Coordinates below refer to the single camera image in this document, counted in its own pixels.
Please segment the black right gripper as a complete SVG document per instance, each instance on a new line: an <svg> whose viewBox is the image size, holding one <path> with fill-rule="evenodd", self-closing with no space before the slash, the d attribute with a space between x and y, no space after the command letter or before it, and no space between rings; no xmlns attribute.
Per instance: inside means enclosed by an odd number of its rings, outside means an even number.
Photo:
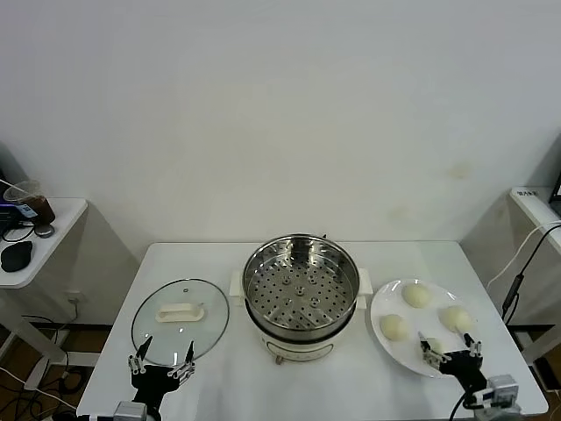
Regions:
<svg viewBox="0 0 561 421"><path fill-rule="evenodd" d="M469 351L444 353L442 342L438 338L426 337L421 332L418 335L423 360L427 364L439 365L440 373L455 377L468 394L486 388L487 379L481 372L483 358L480 341L466 332L463 338Z"/></svg>

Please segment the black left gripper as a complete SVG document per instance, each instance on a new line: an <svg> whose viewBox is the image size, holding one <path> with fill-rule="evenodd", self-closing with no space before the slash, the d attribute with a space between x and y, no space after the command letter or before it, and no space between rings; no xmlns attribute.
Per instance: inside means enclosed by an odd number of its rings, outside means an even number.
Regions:
<svg viewBox="0 0 561 421"><path fill-rule="evenodd" d="M195 372L194 341L190 342L184 361L177 367L144 366L150 345L151 337L147 337L136 353L128 357L131 385L136 390L132 401L148 408L159 408L165 394L180 387L180 378L189 378Z"/></svg>

